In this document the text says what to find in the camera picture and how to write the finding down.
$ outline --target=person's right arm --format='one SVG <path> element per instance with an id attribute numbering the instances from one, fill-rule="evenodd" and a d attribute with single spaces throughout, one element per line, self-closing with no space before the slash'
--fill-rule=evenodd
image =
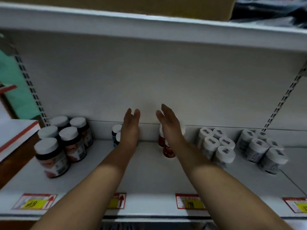
<path id="1" fill-rule="evenodd" d="M 163 134 L 220 229 L 291 230 L 269 206 L 237 179 L 213 165 L 181 134 L 174 112 L 162 104 L 156 115 Z"/>

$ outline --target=person's right hand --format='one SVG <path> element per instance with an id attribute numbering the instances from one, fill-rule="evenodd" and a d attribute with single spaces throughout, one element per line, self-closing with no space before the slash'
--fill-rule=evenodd
<path id="1" fill-rule="evenodd" d="M 172 109 L 162 104 L 161 110 L 163 113 L 157 110 L 156 116 L 162 124 L 162 131 L 167 142 L 171 147 L 180 142 L 184 142 L 185 139 L 180 129 L 179 120 L 176 118 Z"/>

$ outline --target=bottle cap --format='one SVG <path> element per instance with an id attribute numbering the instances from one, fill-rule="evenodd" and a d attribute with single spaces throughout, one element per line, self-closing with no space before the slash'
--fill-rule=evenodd
<path id="1" fill-rule="evenodd" d="M 220 141 L 212 136 L 207 136 L 204 139 L 204 148 L 209 151 L 215 151 L 220 145 Z"/>
<path id="2" fill-rule="evenodd" d="M 57 116 L 49 120 L 51 125 L 56 125 L 57 127 L 64 127 L 69 123 L 67 116 Z"/>
<path id="3" fill-rule="evenodd" d="M 215 128 L 213 130 L 213 137 L 220 139 L 221 137 L 227 137 L 226 133 L 221 128 Z"/>
<path id="4" fill-rule="evenodd" d="M 121 124 L 116 124 L 116 125 L 114 125 L 114 126 L 112 127 L 112 131 L 113 131 L 114 133 L 119 133 L 119 132 L 121 131 L 121 129 L 122 129 L 122 125 L 121 125 Z"/>
<path id="5" fill-rule="evenodd" d="M 56 138 L 45 138 L 34 145 L 37 154 L 44 155 L 53 152 L 59 146 Z"/>
<path id="6" fill-rule="evenodd" d="M 229 138 L 227 137 L 221 137 L 219 139 L 220 143 L 221 143 L 221 146 L 226 146 L 226 147 L 230 147 L 232 149 L 235 148 L 236 144 Z"/>
<path id="7" fill-rule="evenodd" d="M 217 148 L 215 156 L 221 162 L 232 163 L 236 157 L 236 153 L 230 147 L 220 146 Z"/>
<path id="8" fill-rule="evenodd" d="M 262 131 L 261 129 L 257 129 L 255 131 L 255 133 L 257 134 L 257 138 L 258 139 L 261 139 L 261 140 L 266 140 L 266 139 L 269 139 L 270 136 L 268 133 L 265 133 L 264 131 Z"/>
<path id="9" fill-rule="evenodd" d="M 270 148 L 278 148 L 279 150 L 285 149 L 280 143 L 277 143 L 275 140 L 271 138 L 267 139 L 266 142 L 269 144 Z"/>
<path id="10" fill-rule="evenodd" d="M 203 138 L 205 138 L 205 137 L 207 137 L 207 136 L 213 136 L 213 135 L 214 135 L 214 134 L 213 134 L 213 131 L 210 130 L 209 128 L 206 128 L 206 127 L 201 128 L 201 129 L 199 130 L 199 134 L 198 134 L 198 136 L 199 136 L 201 139 L 203 139 Z"/>
<path id="11" fill-rule="evenodd" d="M 182 135 L 185 135 L 186 126 L 185 126 L 185 124 L 183 122 L 180 122 L 180 129 L 181 129 Z"/>
<path id="12" fill-rule="evenodd" d="M 285 151 L 279 150 L 278 148 L 270 148 L 265 156 L 270 160 L 282 165 L 286 164 L 289 160 L 285 154 Z"/>
<path id="13" fill-rule="evenodd" d="M 38 137 L 41 139 L 53 138 L 59 134 L 59 131 L 57 129 L 57 126 L 48 126 L 48 127 L 43 127 L 42 129 L 40 129 L 37 132 L 37 134 L 38 134 Z"/>
<path id="14" fill-rule="evenodd" d="M 252 139 L 249 147 L 258 153 L 265 153 L 270 146 L 261 139 Z"/>
<path id="15" fill-rule="evenodd" d="M 59 136 L 63 141 L 75 139 L 78 136 L 78 129 L 76 127 L 67 127 L 59 132 Z"/>
<path id="16" fill-rule="evenodd" d="M 120 132 L 116 134 L 116 141 L 117 141 L 117 142 L 120 142 L 120 135 L 121 135 Z"/>
<path id="17" fill-rule="evenodd" d="M 84 117 L 73 118 L 70 122 L 72 127 L 81 128 L 86 125 L 86 119 Z"/>
<path id="18" fill-rule="evenodd" d="M 240 136 L 247 142 L 251 142 L 252 139 L 257 138 L 257 134 L 250 130 L 243 130 Z"/>
<path id="19" fill-rule="evenodd" d="M 160 134 L 161 137 L 164 138 L 164 134 L 163 134 L 163 131 L 162 131 L 162 124 L 160 124 L 159 134 Z"/>

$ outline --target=hand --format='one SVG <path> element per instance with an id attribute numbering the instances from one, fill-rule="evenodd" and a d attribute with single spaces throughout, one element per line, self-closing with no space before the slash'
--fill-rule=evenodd
<path id="1" fill-rule="evenodd" d="M 124 123 L 121 129 L 120 144 L 124 147 L 135 148 L 138 142 L 139 128 L 138 122 L 140 120 L 141 112 L 139 109 L 135 109 L 134 115 L 131 114 L 129 108 L 124 117 Z"/>
<path id="2" fill-rule="evenodd" d="M 156 116 L 162 124 L 162 131 L 164 137 L 171 147 L 180 142 L 185 142 L 185 138 L 182 135 L 179 120 L 176 118 L 171 108 L 162 104 L 161 111 L 156 111 Z"/>

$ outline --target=white lid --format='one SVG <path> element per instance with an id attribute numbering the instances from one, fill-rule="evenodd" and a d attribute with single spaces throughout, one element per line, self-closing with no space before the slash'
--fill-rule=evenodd
<path id="1" fill-rule="evenodd" d="M 265 153 L 270 146 L 267 144 L 267 142 L 261 139 L 252 139 L 249 147 L 258 153 Z"/>
<path id="2" fill-rule="evenodd" d="M 43 127 L 42 129 L 40 129 L 37 132 L 37 134 L 38 134 L 38 137 L 41 139 L 53 138 L 59 134 L 59 131 L 57 129 L 57 126 L 48 126 L 48 127 Z"/>
<path id="3" fill-rule="evenodd" d="M 180 122 L 180 129 L 181 129 L 182 135 L 185 135 L 186 126 L 185 126 L 185 124 L 183 122 Z"/>
<path id="4" fill-rule="evenodd" d="M 270 148 L 266 154 L 266 157 L 278 164 L 286 164 L 288 162 L 288 157 L 285 154 L 285 151 L 278 148 Z"/>
<path id="5" fill-rule="evenodd" d="M 221 162 L 232 163 L 236 157 L 236 153 L 230 147 L 220 146 L 217 148 L 215 156 Z"/>
<path id="6" fill-rule="evenodd" d="M 221 137 L 219 139 L 220 143 L 221 143 L 221 146 L 226 146 L 226 147 L 230 147 L 232 149 L 235 148 L 236 144 L 229 138 L 227 137 Z"/>
<path id="7" fill-rule="evenodd" d="M 160 134 L 160 136 L 162 136 L 164 138 L 164 134 L 163 134 L 163 131 L 162 131 L 162 124 L 160 124 L 159 134 Z"/>
<path id="8" fill-rule="evenodd" d="M 280 143 L 271 138 L 267 139 L 266 142 L 269 144 L 270 148 L 278 148 L 280 150 L 284 150 L 284 147 Z"/>
<path id="9" fill-rule="evenodd" d="M 67 116 L 57 116 L 49 120 L 51 125 L 56 125 L 57 127 L 64 127 L 69 123 Z"/>
<path id="10" fill-rule="evenodd" d="M 59 135 L 64 141 L 72 140 L 78 136 L 78 129 L 76 127 L 67 127 L 61 130 Z"/>
<path id="11" fill-rule="evenodd" d="M 250 142 L 252 139 L 257 138 L 257 134 L 250 130 L 243 130 L 240 136 L 243 140 L 247 142 Z"/>
<path id="12" fill-rule="evenodd" d="M 205 138 L 205 137 L 207 137 L 207 136 L 213 136 L 214 134 L 213 134 L 213 131 L 212 130 L 210 130 L 209 128 L 206 128 L 206 127 L 203 127 L 203 128 L 201 128 L 200 130 L 199 130 L 199 134 L 198 134 L 198 136 L 200 137 L 200 138 Z"/>
<path id="13" fill-rule="evenodd" d="M 256 130 L 255 133 L 257 134 L 258 139 L 266 140 L 266 139 L 270 138 L 269 134 L 265 133 L 261 129 Z"/>
<path id="14" fill-rule="evenodd" d="M 112 131 L 113 131 L 114 133 L 119 133 L 119 132 L 121 131 L 121 129 L 122 129 L 122 125 L 121 125 L 121 124 L 116 124 L 116 125 L 114 125 L 114 126 L 112 127 Z"/>
<path id="15" fill-rule="evenodd" d="M 86 119 L 84 117 L 73 118 L 70 122 L 72 127 L 81 128 L 86 125 Z"/>
<path id="16" fill-rule="evenodd" d="M 221 137 L 227 137 L 226 133 L 221 128 L 215 128 L 213 130 L 214 137 L 220 139 Z"/>
<path id="17" fill-rule="evenodd" d="M 120 135 L 121 135 L 120 132 L 116 134 L 116 141 L 117 141 L 117 142 L 120 142 Z"/>
<path id="18" fill-rule="evenodd" d="M 58 146 L 59 143 L 57 142 L 56 138 L 45 138 L 38 141 L 34 145 L 34 149 L 37 154 L 44 155 L 53 152 Z"/>
<path id="19" fill-rule="evenodd" d="M 207 136 L 203 142 L 204 148 L 209 151 L 215 151 L 220 145 L 220 141 L 212 136 Z"/>

